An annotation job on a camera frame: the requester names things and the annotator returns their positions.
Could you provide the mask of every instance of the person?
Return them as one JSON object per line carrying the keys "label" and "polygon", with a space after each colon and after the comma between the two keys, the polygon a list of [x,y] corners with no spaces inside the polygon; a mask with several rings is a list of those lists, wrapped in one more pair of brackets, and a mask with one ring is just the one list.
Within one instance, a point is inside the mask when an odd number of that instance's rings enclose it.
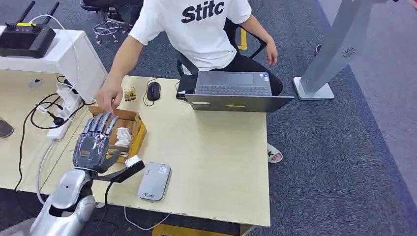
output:
{"label": "person", "polygon": [[107,13],[107,21],[119,24],[126,24],[126,21],[121,17],[116,6],[131,5],[130,19],[129,24],[127,25],[128,32],[132,30],[143,7],[143,0],[84,0],[84,3],[91,6],[108,6],[109,12]]}
{"label": "person", "polygon": [[[273,38],[252,15],[247,0],[145,0],[134,24],[113,61],[112,68],[96,98],[108,111],[119,106],[123,97],[121,82],[135,66],[144,45],[166,32],[172,46],[200,71],[267,72],[272,95],[282,91],[281,81],[258,62],[240,55],[223,30],[226,19],[241,24],[266,42],[267,63],[276,64],[278,51]],[[268,160],[278,162],[280,152],[268,144]]]}

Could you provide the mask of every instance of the black router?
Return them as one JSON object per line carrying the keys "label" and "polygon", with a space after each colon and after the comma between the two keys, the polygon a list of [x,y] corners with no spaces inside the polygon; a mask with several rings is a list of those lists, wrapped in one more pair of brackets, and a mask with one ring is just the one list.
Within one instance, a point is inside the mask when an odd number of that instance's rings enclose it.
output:
{"label": "black router", "polygon": [[[56,2],[49,15],[53,15],[59,6]],[[22,23],[35,1],[32,1],[16,23],[6,23],[0,34],[0,56],[24,56],[42,58],[55,37],[55,31],[47,26],[51,17],[46,17],[42,24]]]}

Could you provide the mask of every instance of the tissue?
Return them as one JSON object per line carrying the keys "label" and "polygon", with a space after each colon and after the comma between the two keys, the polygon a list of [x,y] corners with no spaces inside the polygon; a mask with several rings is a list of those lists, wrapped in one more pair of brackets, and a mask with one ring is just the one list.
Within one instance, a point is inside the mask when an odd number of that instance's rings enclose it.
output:
{"label": "tissue", "polygon": [[128,128],[120,127],[117,131],[117,142],[115,143],[116,146],[121,146],[128,148],[130,144],[130,133]]}

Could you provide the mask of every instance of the laptop keyboard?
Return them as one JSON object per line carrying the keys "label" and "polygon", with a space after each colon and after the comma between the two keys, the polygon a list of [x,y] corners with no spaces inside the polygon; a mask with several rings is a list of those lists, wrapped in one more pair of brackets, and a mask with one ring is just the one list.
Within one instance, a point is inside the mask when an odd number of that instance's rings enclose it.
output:
{"label": "laptop keyboard", "polygon": [[267,87],[199,85],[198,94],[268,96]]}

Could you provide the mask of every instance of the computer mouse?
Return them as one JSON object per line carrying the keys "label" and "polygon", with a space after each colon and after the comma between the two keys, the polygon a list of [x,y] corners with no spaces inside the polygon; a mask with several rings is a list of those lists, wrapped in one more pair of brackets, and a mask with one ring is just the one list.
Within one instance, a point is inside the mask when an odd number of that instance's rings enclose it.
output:
{"label": "computer mouse", "polygon": [[161,97],[161,85],[158,82],[152,82],[148,86],[147,95],[149,101],[156,101]]}

